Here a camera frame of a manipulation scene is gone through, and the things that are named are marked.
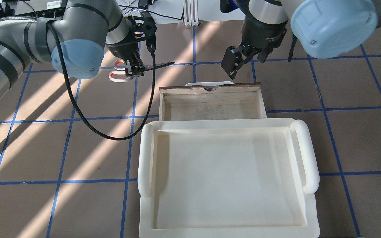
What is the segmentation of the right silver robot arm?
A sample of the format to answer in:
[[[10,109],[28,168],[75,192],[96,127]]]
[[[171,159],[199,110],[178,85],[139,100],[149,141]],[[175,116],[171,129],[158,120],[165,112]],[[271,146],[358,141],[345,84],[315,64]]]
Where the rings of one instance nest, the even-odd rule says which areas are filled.
[[[221,62],[232,80],[254,56],[264,63],[281,46],[288,24],[289,61],[297,42],[308,55],[329,59],[353,50],[381,28],[381,0],[221,0],[220,9],[245,15],[241,43],[229,46]]]

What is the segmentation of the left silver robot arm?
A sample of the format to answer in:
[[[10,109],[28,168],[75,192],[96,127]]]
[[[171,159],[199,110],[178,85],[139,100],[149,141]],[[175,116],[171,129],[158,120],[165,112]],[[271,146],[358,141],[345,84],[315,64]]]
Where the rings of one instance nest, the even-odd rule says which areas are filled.
[[[69,0],[61,20],[10,16],[0,18],[0,99],[32,63],[48,63],[62,72],[53,27],[70,77],[91,79],[101,67],[104,47],[128,60],[136,51],[137,31],[115,0]]]

